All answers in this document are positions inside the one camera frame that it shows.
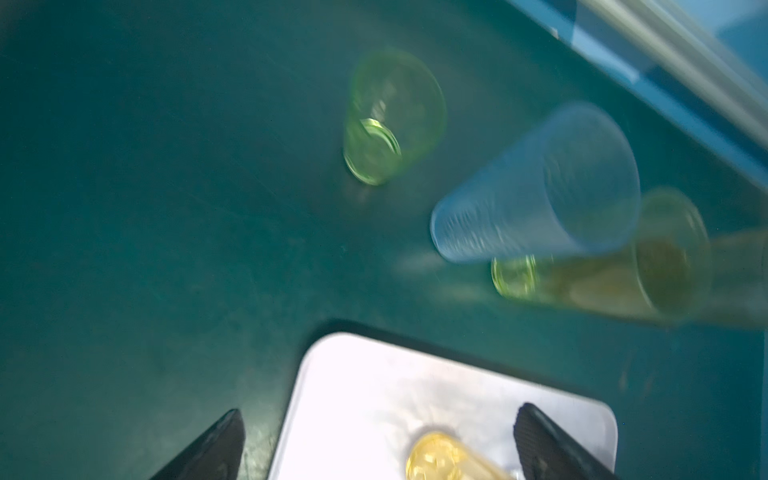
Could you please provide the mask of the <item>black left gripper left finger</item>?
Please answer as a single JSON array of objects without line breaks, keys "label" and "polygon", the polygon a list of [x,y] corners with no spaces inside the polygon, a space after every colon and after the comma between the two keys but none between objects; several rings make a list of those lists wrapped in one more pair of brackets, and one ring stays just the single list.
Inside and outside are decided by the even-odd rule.
[{"label": "black left gripper left finger", "polygon": [[246,440],[239,409],[231,409],[155,473],[151,480],[235,480]]}]

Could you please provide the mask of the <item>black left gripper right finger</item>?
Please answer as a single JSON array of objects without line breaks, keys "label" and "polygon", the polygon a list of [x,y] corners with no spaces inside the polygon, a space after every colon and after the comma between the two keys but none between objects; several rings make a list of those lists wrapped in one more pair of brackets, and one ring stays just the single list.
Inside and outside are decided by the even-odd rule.
[{"label": "black left gripper right finger", "polygon": [[525,479],[618,480],[612,471],[532,403],[524,403],[519,408],[513,435]]}]

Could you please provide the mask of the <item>short yellow glass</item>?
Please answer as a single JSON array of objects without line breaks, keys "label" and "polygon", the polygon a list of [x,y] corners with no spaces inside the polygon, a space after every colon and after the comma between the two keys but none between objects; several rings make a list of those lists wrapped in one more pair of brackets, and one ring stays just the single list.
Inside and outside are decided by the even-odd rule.
[{"label": "short yellow glass", "polygon": [[405,466],[408,480],[505,480],[513,476],[454,437],[439,431],[413,444]]}]

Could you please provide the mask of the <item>tall yellow-green glass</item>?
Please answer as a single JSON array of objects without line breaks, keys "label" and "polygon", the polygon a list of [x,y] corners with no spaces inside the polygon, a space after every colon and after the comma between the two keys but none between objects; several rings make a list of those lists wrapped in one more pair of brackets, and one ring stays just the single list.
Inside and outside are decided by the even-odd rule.
[{"label": "tall yellow-green glass", "polygon": [[442,88],[419,58],[396,48],[367,53],[354,69],[343,157],[364,184],[387,183],[423,160],[447,125]]}]

